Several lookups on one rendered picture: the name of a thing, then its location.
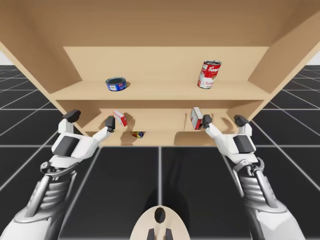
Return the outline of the large red and white carton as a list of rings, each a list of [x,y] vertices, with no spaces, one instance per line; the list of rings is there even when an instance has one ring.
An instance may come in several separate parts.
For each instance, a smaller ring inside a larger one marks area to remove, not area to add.
[[[193,107],[190,113],[192,127],[195,130],[200,130],[203,122],[203,114],[199,107]]]

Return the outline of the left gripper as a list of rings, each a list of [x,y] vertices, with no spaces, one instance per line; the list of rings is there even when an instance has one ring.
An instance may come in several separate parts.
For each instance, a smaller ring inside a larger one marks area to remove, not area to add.
[[[58,124],[60,134],[51,151],[51,166],[54,168],[69,168],[90,158],[101,142],[110,137],[116,128],[114,116],[108,116],[104,121],[104,127],[92,137],[74,134],[74,123],[80,118],[81,111],[74,109],[62,116]]]

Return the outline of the red and white can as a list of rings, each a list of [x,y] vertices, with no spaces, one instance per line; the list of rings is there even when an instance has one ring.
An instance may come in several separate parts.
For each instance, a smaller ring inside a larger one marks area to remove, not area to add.
[[[197,86],[202,89],[211,89],[221,65],[221,61],[205,60],[199,74]]]

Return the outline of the tan robot part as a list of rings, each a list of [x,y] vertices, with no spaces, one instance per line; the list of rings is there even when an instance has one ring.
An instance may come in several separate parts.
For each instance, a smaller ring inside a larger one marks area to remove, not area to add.
[[[146,210],[136,222],[129,240],[191,240],[181,217],[158,205]]]

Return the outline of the small red and white carton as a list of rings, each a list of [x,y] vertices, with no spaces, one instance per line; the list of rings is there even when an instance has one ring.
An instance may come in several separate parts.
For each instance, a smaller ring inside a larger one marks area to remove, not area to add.
[[[124,127],[128,125],[126,116],[118,110],[113,111],[114,118]]]

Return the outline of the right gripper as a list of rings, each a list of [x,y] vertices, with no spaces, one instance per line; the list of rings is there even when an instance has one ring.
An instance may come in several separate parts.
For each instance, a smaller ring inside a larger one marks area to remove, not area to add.
[[[242,115],[235,115],[234,122],[238,126],[238,134],[222,134],[213,124],[213,119],[209,114],[202,118],[202,128],[215,140],[221,154],[230,157],[237,154],[252,154],[256,147],[251,139],[252,127],[250,121]]]

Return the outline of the pale wooden shelf unit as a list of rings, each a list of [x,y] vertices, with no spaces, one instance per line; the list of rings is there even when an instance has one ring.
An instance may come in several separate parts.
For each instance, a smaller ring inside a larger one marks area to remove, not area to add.
[[[224,133],[255,117],[320,51],[320,0],[0,0],[0,51],[62,113],[80,110],[84,135],[125,114],[106,146],[210,146],[191,109]],[[210,89],[206,60],[221,62]],[[127,88],[108,90],[113,77]]]

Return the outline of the blue flat can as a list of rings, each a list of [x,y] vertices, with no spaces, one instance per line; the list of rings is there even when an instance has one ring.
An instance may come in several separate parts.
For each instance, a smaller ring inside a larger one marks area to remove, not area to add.
[[[105,81],[107,88],[112,92],[119,92],[127,88],[127,81],[124,77],[112,77]]]

